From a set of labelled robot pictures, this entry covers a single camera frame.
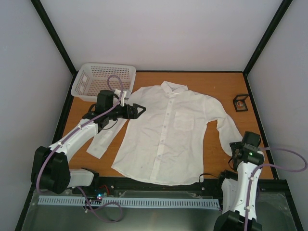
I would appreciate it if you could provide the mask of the white button-up shirt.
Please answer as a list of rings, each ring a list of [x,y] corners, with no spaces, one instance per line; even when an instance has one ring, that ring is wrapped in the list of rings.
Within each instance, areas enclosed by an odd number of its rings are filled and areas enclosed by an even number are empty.
[[[123,126],[126,134],[112,168],[125,177],[153,184],[176,186],[198,181],[204,170],[203,142],[207,124],[217,122],[223,151],[242,139],[233,119],[215,98],[164,81],[132,93],[129,104],[145,107],[137,119],[119,119],[100,131],[87,151],[101,158]]]

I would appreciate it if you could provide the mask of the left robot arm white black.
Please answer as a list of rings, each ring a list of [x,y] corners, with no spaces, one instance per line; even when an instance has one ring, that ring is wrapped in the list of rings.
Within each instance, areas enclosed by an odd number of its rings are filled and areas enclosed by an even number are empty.
[[[126,104],[124,98],[124,92],[120,90],[101,90],[96,103],[91,105],[74,129],[49,147],[40,146],[36,149],[31,182],[37,192],[47,190],[61,194],[67,188],[77,186],[91,194],[99,190],[99,173],[88,168],[70,170],[69,162],[109,121],[137,119],[146,111],[144,106],[136,103]]]

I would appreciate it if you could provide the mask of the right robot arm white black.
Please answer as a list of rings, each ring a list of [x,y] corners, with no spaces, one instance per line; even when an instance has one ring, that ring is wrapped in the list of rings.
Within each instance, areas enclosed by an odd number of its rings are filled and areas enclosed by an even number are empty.
[[[231,161],[235,173],[224,171],[218,182],[223,193],[222,214],[217,218],[215,231],[260,231],[257,222],[256,197],[264,155],[258,150],[260,135],[247,131],[239,142],[230,143]]]

